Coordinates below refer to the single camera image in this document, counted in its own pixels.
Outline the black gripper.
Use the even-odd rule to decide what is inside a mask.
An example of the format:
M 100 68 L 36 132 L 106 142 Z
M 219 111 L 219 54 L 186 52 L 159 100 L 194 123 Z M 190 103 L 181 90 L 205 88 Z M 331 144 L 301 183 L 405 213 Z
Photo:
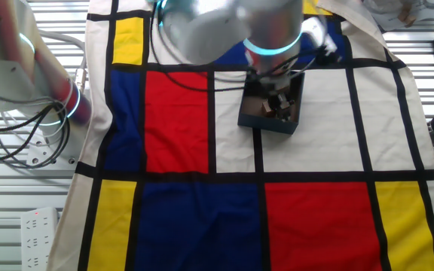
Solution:
M 247 101 L 261 102 L 267 99 L 270 109 L 277 113 L 281 121 L 290 121 L 296 101 L 291 94 L 291 82 L 288 74 L 260 77 L 249 73 L 247 75 Z

